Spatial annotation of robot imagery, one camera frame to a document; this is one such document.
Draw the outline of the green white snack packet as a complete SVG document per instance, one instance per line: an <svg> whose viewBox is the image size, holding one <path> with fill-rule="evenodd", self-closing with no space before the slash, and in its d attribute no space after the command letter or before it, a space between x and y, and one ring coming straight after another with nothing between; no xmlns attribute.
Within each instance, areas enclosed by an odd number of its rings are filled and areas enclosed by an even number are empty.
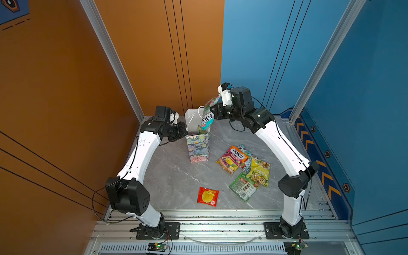
<svg viewBox="0 0 408 255"><path fill-rule="evenodd" d="M207 131L201 126L198 126L198 134L199 135L205 135L207 133Z"/></svg>

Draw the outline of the floral paper bag white handles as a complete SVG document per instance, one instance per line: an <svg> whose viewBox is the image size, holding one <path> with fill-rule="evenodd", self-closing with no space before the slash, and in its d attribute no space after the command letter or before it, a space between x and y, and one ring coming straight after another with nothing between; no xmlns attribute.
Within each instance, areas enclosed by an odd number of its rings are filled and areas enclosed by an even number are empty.
<svg viewBox="0 0 408 255"><path fill-rule="evenodd" d="M200 106L198 109L188 109L185 113L188 132L186 140L191 163L205 162L209 158L209 132L201 129L204 109L204 106Z"/></svg>

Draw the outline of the teal Fox's candy bag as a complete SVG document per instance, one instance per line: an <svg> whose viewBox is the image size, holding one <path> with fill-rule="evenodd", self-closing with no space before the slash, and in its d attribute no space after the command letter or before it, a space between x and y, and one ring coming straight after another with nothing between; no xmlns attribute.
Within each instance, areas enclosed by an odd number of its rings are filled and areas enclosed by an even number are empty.
<svg viewBox="0 0 408 255"><path fill-rule="evenodd" d="M213 121L214 121L214 114L210 110L210 108L215 106L219 102L220 98L221 98L221 96L220 96L220 94L218 94L217 96L212 98L210 101L208 101L206 103L205 107L204 107L203 116L201 118L201 126L207 132L208 132L208 129L210 128L210 126L212 125Z"/></svg>

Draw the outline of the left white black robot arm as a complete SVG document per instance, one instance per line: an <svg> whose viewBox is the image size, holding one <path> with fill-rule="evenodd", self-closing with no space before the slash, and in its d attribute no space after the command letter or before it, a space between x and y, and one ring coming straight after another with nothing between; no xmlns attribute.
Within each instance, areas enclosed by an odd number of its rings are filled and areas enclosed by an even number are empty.
<svg viewBox="0 0 408 255"><path fill-rule="evenodd" d="M150 193L143 186L148 165L163 138L169 142L187 136L184 122L150 118L140 128L136 148L117 177L110 177L105 185L110 206L113 210L135 217L139 229L154 239L165 233L165 220L161 212L150 204Z"/></svg>

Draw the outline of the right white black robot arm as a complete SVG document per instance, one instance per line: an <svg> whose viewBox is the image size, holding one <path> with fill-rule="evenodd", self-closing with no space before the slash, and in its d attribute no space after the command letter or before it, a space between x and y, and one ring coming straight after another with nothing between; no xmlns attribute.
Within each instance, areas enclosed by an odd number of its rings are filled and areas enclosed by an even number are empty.
<svg viewBox="0 0 408 255"><path fill-rule="evenodd" d="M255 107L250 89L232 88L229 83L224 83L218 87L218 92L222 101L210 108L214 118L241 122L269 147L286 172L278 182L284 197L280 222L277 225L264 224L266 237L271 239L276 235L278 239L308 239L309 233L301 209L306 207L303 198L319 165L310 162L293 146L267 108Z"/></svg>

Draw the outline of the orange Fox's candy bag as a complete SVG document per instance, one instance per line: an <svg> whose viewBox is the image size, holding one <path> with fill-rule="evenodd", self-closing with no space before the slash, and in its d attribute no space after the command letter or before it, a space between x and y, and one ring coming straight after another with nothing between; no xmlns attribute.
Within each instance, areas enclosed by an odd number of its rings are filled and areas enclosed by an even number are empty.
<svg viewBox="0 0 408 255"><path fill-rule="evenodd" d="M218 163L227 173L234 174L247 159L248 157L236 146L231 146L228 151L216 161L216 163Z"/></svg>

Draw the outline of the yellow snack bag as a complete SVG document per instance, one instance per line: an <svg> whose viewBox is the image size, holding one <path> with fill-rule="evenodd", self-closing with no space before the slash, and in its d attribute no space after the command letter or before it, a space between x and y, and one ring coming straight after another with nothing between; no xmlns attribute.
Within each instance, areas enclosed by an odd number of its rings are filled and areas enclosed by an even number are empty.
<svg viewBox="0 0 408 255"><path fill-rule="evenodd" d="M270 163L253 157L251 160L251 169L246 177L262 186L268 187L270 170Z"/></svg>

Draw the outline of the light teal snack packet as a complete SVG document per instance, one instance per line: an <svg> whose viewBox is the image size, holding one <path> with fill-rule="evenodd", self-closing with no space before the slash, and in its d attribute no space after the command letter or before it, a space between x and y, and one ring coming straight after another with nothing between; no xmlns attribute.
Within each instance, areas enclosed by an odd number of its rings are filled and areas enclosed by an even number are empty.
<svg viewBox="0 0 408 255"><path fill-rule="evenodd" d="M243 144L239 145L238 149L248 157L248 159L243 162L240 167L244 172L250 172L253 154L249 152Z"/></svg>

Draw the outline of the red yellow snack packet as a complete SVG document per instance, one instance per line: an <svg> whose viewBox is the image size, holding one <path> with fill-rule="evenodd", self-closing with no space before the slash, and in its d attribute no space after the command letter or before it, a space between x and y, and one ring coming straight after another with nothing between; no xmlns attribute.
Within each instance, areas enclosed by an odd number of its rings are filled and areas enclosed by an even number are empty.
<svg viewBox="0 0 408 255"><path fill-rule="evenodd" d="M197 198L197 203L216 207L218 195L219 195L218 190L212 190L212 189L200 187L198 198Z"/></svg>

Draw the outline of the green snack pouch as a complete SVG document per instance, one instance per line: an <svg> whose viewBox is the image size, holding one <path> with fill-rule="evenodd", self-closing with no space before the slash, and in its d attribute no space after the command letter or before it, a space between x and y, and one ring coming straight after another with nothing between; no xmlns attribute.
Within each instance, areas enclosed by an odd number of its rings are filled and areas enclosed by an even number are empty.
<svg viewBox="0 0 408 255"><path fill-rule="evenodd" d="M259 189L260 184L246 177L246 175L247 173L242 172L228 187L247 203L252 195Z"/></svg>

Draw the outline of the left green circuit board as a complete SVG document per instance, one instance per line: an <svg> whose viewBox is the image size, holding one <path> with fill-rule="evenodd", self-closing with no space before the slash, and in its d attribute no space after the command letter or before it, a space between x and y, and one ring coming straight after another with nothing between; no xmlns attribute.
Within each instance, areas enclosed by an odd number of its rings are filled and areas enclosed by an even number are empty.
<svg viewBox="0 0 408 255"><path fill-rule="evenodd" d="M167 243L148 243L147 254L148 255L168 255L170 252L170 246Z"/></svg>

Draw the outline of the green circuit board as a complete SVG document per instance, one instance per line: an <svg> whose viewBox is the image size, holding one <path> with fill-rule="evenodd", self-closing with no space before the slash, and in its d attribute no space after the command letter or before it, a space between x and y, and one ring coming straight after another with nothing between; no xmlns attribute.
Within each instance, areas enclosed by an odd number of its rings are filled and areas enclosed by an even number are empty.
<svg viewBox="0 0 408 255"><path fill-rule="evenodd" d="M147 254L148 255L168 255L170 252L170 246L167 243L148 243Z"/></svg>
<svg viewBox="0 0 408 255"><path fill-rule="evenodd" d="M309 246L304 242L284 243L284 247L288 255L301 255L302 250L309 248Z"/></svg>

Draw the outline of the right green circuit board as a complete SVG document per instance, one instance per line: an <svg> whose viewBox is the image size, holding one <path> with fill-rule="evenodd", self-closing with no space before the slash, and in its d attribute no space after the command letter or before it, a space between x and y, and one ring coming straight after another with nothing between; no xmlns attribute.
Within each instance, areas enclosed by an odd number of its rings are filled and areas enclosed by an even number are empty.
<svg viewBox="0 0 408 255"><path fill-rule="evenodd" d="M304 242L284 243L284 247L288 255L301 255L302 250L309 248L309 246Z"/></svg>

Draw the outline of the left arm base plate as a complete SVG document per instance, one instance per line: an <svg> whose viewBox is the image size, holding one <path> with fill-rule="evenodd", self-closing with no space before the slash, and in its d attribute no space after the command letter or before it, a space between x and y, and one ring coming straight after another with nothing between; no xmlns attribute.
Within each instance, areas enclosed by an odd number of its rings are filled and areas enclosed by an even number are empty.
<svg viewBox="0 0 408 255"><path fill-rule="evenodd" d="M159 223L157 227L144 226L139 224L136 239L137 240L165 240L167 238L178 240L180 235L180 222Z"/></svg>

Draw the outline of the aluminium frame rail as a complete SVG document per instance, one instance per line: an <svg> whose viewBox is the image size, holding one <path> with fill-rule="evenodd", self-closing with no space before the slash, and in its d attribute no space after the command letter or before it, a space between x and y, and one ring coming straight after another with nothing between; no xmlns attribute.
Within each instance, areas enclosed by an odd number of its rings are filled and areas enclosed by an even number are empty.
<svg viewBox="0 0 408 255"><path fill-rule="evenodd" d="M267 222L278 223L279 210L205 209L164 210L167 223L178 223L177 237L169 241L167 254L285 254L288 240L266 229ZM339 220L328 207L303 212L301 239L305 255L362 255L363 249L347 221ZM139 223L110 211L108 220L98 222L86 248L87 255L145 254L148 240L137 239Z"/></svg>

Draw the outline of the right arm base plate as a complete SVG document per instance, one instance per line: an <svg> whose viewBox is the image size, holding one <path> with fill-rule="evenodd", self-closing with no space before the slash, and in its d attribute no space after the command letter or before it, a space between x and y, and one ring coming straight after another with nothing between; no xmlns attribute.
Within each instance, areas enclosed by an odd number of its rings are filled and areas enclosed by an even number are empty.
<svg viewBox="0 0 408 255"><path fill-rule="evenodd" d="M266 239L268 240L310 239L306 224L302 220L294 226L280 222L265 222L263 226Z"/></svg>

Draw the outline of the left aluminium corner post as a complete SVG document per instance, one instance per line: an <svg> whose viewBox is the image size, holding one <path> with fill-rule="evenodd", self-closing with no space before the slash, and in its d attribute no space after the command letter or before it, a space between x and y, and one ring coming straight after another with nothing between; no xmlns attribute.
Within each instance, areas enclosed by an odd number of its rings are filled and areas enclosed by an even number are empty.
<svg viewBox="0 0 408 255"><path fill-rule="evenodd" d="M130 80L125 72L124 66L116 51L113 41L108 33L103 18L98 10L95 1L80 0L83 10L86 13L88 20L105 52L109 63L114 70L118 81L140 123L142 123L145 115L136 97L135 91L130 83Z"/></svg>

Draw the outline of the aluminium corner post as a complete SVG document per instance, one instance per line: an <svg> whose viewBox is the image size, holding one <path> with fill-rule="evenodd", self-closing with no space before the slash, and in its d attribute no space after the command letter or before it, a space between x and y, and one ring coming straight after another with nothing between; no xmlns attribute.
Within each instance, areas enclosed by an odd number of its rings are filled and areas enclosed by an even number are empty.
<svg viewBox="0 0 408 255"><path fill-rule="evenodd" d="M300 116L306 103L311 97L313 91L317 87L323 74L331 63L333 57L341 46L350 28L354 24L361 9L365 5L366 0L352 0L347 5L340 21L338 22L330 40L328 41L318 63L316 64L308 82L306 83L302 93L300 94L293 111L289 117L289 122L293 125L296 119Z"/></svg>
<svg viewBox="0 0 408 255"><path fill-rule="evenodd" d="M130 83L130 80L125 72L124 66L116 51L113 41L108 33L103 18L98 10L95 1L80 0L83 10L86 13L88 20L105 52L109 63L114 70L118 81L140 123L142 123L145 115L136 97L135 91Z"/></svg>

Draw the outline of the right aluminium corner post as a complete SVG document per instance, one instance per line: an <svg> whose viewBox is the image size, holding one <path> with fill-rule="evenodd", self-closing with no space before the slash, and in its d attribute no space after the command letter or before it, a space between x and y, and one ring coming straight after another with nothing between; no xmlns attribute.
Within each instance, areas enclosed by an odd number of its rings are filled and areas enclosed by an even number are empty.
<svg viewBox="0 0 408 255"><path fill-rule="evenodd" d="M331 63L333 57L341 46L350 28L354 24L361 9L365 5L366 0L352 0L347 5L340 21L338 22L330 40L328 41L318 63L316 64L308 82L306 83L302 93L300 94L293 111L289 117L289 122L293 125L296 119L300 116L306 103L311 97L313 91L317 87L323 74Z"/></svg>

